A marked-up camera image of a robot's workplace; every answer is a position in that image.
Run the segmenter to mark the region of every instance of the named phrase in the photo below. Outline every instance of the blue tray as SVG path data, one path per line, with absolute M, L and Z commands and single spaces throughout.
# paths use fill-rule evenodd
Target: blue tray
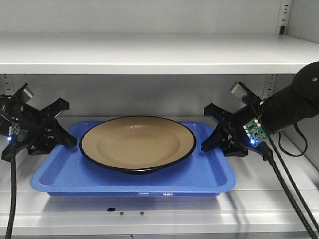
M 82 121 L 69 132 L 82 135 L 102 121 Z M 197 145 L 182 162 L 145 175 L 130 175 L 100 167 L 85 158 L 79 145 L 56 146 L 31 179 L 31 186 L 51 196 L 211 196 L 235 186 L 235 176 L 220 148 L 208 153 L 201 142 L 212 129 L 200 122 L 182 122 L 196 136 Z

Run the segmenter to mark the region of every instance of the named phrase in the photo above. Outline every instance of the wire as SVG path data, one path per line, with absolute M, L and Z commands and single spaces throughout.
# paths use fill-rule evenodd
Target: wire
M 256 112 L 254 106 L 253 106 L 252 104 L 249 104 L 249 105 L 250 105 L 250 108 L 252 109 L 252 111 L 254 112 L 254 114 L 257 116 L 258 113 Z M 261 123 L 262 127 L 264 128 L 264 131 L 265 131 L 265 133 L 266 133 L 267 136 L 268 136 L 269 142 L 270 142 L 271 146 L 273 147 L 273 149 L 275 150 L 275 153 L 276 153 L 276 155 L 278 156 L 278 158 L 279 158 L 279 160 L 280 160 L 280 163 L 282 164 L 282 166 L 283 166 L 283 168 L 284 168 L 284 170 L 285 170 L 285 172 L 286 172 L 286 174 L 287 174 L 287 176 L 288 176 L 288 178 L 289 178 L 291 184 L 293 185 L 293 187 L 294 187 L 294 189 L 295 189 L 295 191 L 296 191 L 296 193 L 297 193 L 297 195 L 298 195 L 298 197 L 299 197 L 301 203 L 303 204 L 303 206 L 304 206 L 306 212 L 308 213 L 308 215 L 309 215 L 311 221 L 313 222 L 313 224 L 314 224 L 316 230 L 319 232 L 318 223 L 316 222 L 316 220 L 315 220 L 313 214 L 311 213 L 311 211 L 310 211 L 308 205 L 306 204 L 306 202 L 305 202 L 304 198 L 302 197 L 302 195 L 301 195 L 301 193 L 300 193 L 298 187 L 296 186 L 296 184 L 295 184 L 295 182 L 294 182 L 294 179 L 292 178 L 292 176 L 291 176 L 291 174 L 290 174 L 290 172 L 289 172 L 289 170 L 288 170 L 288 168 L 287 168 L 287 166 L 286 166 L 286 164 L 285 164 L 285 162 L 284 162 L 282 156 L 280 155 L 280 153 L 279 153 L 277 147 L 275 146 L 274 141 L 271 139 L 270 134 L 269 134 L 267 128 L 264 127 L 262 120 L 260 120 L 260 123 Z M 313 239 L 318 239 L 318 237 L 317 237 L 316 234 L 314 233 L 313 229 L 311 228 L 309 222 L 307 221 L 307 219 L 305 218 L 304 214 L 303 214 L 302 211 L 300 210 L 300 207 L 298 206 L 298 204 L 296 203 L 295 199 L 293 198 L 291 192 L 289 191 L 289 189 L 288 189 L 288 187 L 287 187 L 287 185 L 286 185 L 284 179 L 282 178 L 282 176 L 281 176 L 281 174 L 280 174 L 280 171 L 279 171 L 278 167 L 276 166 L 276 163 L 275 163 L 274 158 L 273 158 L 272 156 L 271 156 L 271 157 L 268 157 L 268 162 L 269 162 L 270 165 L 272 166 L 272 168 L 273 168 L 273 170 L 274 170 L 274 172 L 275 172 L 275 174 L 276 174 L 276 176 L 277 176 L 277 178 L 278 178 L 278 180 L 279 180 L 281 186 L 283 187 L 283 189 L 284 189 L 284 191 L 285 191 L 285 193 L 286 193 L 286 195 L 287 195 L 287 197 L 288 197 L 288 199 L 289 199 L 291 205 L 293 206 L 293 208 L 294 208 L 295 212 L 297 213 L 299 219 L 300 219 L 301 222 L 303 223 L 303 225 L 304 225 L 305 229 L 307 230 L 308 234 L 310 235 L 311 238 L 313 238 Z
M 287 174 L 287 176 L 289 178 L 289 181 L 291 182 L 294 190 L 296 191 L 296 194 L 298 195 L 303 207 L 305 208 L 306 212 L 308 213 L 308 215 L 309 215 L 311 221 L 313 222 L 316 230 L 319 232 L 319 225 L 318 225 L 316 219 L 314 218 L 313 214 L 311 213 L 311 211 L 310 211 L 307 203 L 305 202 L 303 196 L 301 195 L 301 193 L 300 193 L 300 191 L 299 191 L 294 179 L 292 178 L 292 176 L 291 176 L 291 174 L 290 174 L 290 172 L 289 172 L 289 170 L 288 170 L 288 168 L 287 168 L 282 156 L 280 155 L 277 147 L 275 146 L 275 143 L 273 142 L 273 140 L 270 137 L 269 137 L 269 142 L 272 145 L 273 149 L 275 150 L 275 153 L 277 154 L 277 156 L 278 156 L 278 158 L 280 160 L 280 163 L 282 164 L 282 166 L 283 166 L 283 168 L 284 168 L 284 170 L 285 170 L 285 172 L 286 172 L 286 174 Z
M 313 239 L 318 239 L 318 237 L 316 236 L 315 232 L 313 231 L 313 229 L 311 228 L 309 222 L 307 221 L 307 219 L 305 218 L 304 214 L 302 213 L 300 207 L 298 206 L 298 204 L 296 203 L 294 197 L 292 196 L 291 192 L 288 189 L 288 186 L 286 185 L 282 175 L 280 174 L 280 171 L 278 169 L 278 167 L 276 166 L 276 163 L 274 160 L 268 160 L 268 162 L 270 163 L 270 165 L 272 166 L 281 186 L 283 187 L 291 205 L 293 206 L 293 208 L 295 209 L 300 221 L 303 223 L 304 227 L 306 228 L 308 234 L 310 235 L 311 238 Z
M 10 141 L 10 159 L 11 159 L 11 205 L 8 225 L 6 228 L 5 239 L 10 239 L 12 235 L 13 221 L 15 217 L 15 206 L 16 206 L 16 165 L 15 165 L 15 155 L 16 155 L 16 144 L 17 135 L 11 136 Z
M 305 152 L 307 151 L 307 149 L 308 149 L 308 142 L 307 142 L 307 139 L 306 139 L 306 137 L 304 136 L 304 134 L 303 134 L 303 133 L 300 131 L 300 129 L 298 128 L 297 123 L 294 124 L 294 127 L 295 127 L 296 132 L 297 132 L 297 133 L 301 136 L 301 138 L 303 138 L 303 140 L 305 141 L 305 149 L 304 149 L 300 154 L 298 154 L 298 155 L 295 155 L 295 154 L 292 154 L 292 153 L 289 153 L 288 151 L 286 151 L 286 150 L 282 147 L 282 145 L 281 145 L 281 143 L 280 143 L 280 140 L 281 140 L 281 133 L 280 133 L 280 132 L 278 132 L 278 135 L 279 135 L 279 138 L 278 138 L 278 146 L 279 146 L 280 150 L 281 150 L 282 152 L 284 152 L 285 154 L 287 154 L 287 155 L 289 155 L 289 156 L 291 156 L 291 157 L 300 157 L 300 156 L 304 155 Z

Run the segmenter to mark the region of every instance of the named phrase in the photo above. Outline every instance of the plate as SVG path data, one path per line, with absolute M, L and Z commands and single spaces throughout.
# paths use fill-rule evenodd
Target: plate
M 176 164 L 194 151 L 196 138 L 173 120 L 134 116 L 112 119 L 87 131 L 82 154 L 94 163 L 132 174 L 144 174 Z

